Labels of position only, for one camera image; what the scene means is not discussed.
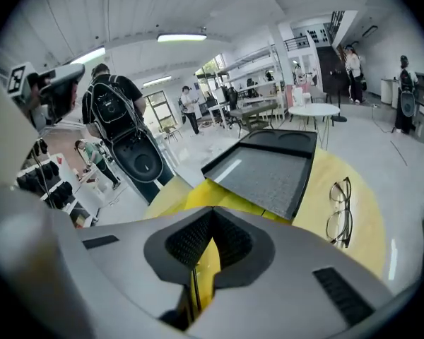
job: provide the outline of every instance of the black t-shirt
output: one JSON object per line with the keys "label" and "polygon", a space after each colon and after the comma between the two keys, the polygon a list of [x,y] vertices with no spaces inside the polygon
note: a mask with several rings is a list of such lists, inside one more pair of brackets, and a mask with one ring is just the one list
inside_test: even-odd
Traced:
{"label": "black t-shirt", "polygon": [[[110,74],[101,74],[98,76],[91,84],[95,83],[109,83]],[[134,83],[125,76],[118,76],[116,81],[120,88],[124,91],[126,98],[130,99],[132,102],[135,102],[138,99],[141,99],[143,95],[140,90],[135,86]],[[83,124],[93,123],[95,120],[94,114],[90,112],[91,106],[91,94],[86,92],[83,95],[82,99],[82,117]],[[136,109],[136,113],[141,117],[141,112]]]}

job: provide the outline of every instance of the staircase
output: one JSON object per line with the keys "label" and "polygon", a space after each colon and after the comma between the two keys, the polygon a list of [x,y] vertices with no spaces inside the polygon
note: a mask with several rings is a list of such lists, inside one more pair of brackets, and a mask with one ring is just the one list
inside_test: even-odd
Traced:
{"label": "staircase", "polygon": [[349,80],[344,63],[332,47],[317,48],[320,70],[322,72],[322,85],[324,92],[330,95],[337,95],[340,90],[341,95],[348,96]]}

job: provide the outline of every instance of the eyeglass frame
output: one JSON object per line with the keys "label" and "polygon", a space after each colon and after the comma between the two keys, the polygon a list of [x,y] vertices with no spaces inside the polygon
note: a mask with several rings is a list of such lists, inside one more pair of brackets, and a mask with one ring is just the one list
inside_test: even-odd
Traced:
{"label": "eyeglass frame", "polygon": [[[344,190],[342,189],[342,187],[341,187],[341,185],[340,185],[340,183],[342,183],[342,182],[347,182],[348,183],[348,188],[349,188],[349,194],[348,194],[348,197],[347,197],[347,195],[344,193]],[[343,195],[343,197],[344,197],[344,199],[342,200],[342,201],[337,201],[337,200],[334,200],[332,197],[331,197],[331,192],[333,191],[333,188],[334,187],[336,187],[336,188],[338,188],[339,189],[339,191],[341,192],[341,194]],[[329,218],[328,218],[328,220],[326,221],[326,236],[331,240],[330,241],[330,244],[335,244],[335,243],[337,243],[338,241],[341,241],[341,242],[343,242],[344,243],[344,245],[346,246],[346,249],[348,248],[348,245],[350,244],[350,240],[351,240],[351,237],[352,237],[352,231],[353,231],[353,215],[352,215],[352,212],[351,212],[351,196],[352,196],[352,184],[351,184],[351,181],[350,181],[350,179],[348,178],[348,176],[345,178],[345,179],[343,179],[342,181],[340,181],[340,182],[335,182],[334,183],[334,185],[331,187],[331,189],[330,189],[330,199],[331,200],[333,200],[334,202],[339,202],[339,203],[344,203],[344,205],[345,205],[345,208],[343,209],[343,210],[338,210],[338,211],[336,211],[333,215],[331,215]],[[335,214],[341,214],[342,212],[344,212],[345,213],[345,216],[344,216],[344,218],[345,218],[345,226],[344,226],[344,229],[342,230],[342,232],[336,237],[336,238],[332,238],[332,237],[330,237],[329,235],[328,235],[328,225],[329,225],[329,222],[330,222],[330,219],[335,215]],[[349,226],[349,224],[350,224],[350,232],[348,233],[348,236],[344,239],[344,240],[342,240],[342,239],[339,239],[340,237],[342,237],[346,232],[348,232],[348,226]]]}

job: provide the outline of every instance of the white round table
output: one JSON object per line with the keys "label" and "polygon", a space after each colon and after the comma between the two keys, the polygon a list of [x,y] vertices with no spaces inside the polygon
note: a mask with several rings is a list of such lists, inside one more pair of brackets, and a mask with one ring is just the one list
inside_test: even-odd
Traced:
{"label": "white round table", "polygon": [[[326,150],[328,149],[328,138],[330,135],[330,123],[329,123],[330,117],[339,114],[340,111],[341,110],[337,106],[328,105],[325,103],[312,103],[308,105],[302,105],[302,106],[289,108],[290,114],[293,114],[295,116],[300,116],[300,117],[312,117],[314,119],[314,127],[316,128],[317,134],[319,135],[320,148],[323,148],[324,140],[326,136],[326,147],[325,147]],[[319,126],[317,126],[316,117],[326,117],[323,136],[320,135]],[[304,119],[303,119],[303,126],[306,130],[306,123]]]}

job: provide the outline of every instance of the railing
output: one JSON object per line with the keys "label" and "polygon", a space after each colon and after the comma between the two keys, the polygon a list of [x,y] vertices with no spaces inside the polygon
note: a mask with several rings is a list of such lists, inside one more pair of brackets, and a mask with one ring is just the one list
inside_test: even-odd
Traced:
{"label": "railing", "polygon": [[344,11],[333,11],[331,14],[331,22],[328,29],[328,33],[330,35],[330,44],[333,44],[334,38],[339,30],[339,26],[341,25],[342,17],[344,16]]}
{"label": "railing", "polygon": [[293,39],[284,41],[285,47],[288,52],[291,52],[296,49],[309,48],[310,42],[308,42],[308,38],[305,36],[302,37],[294,37]]}

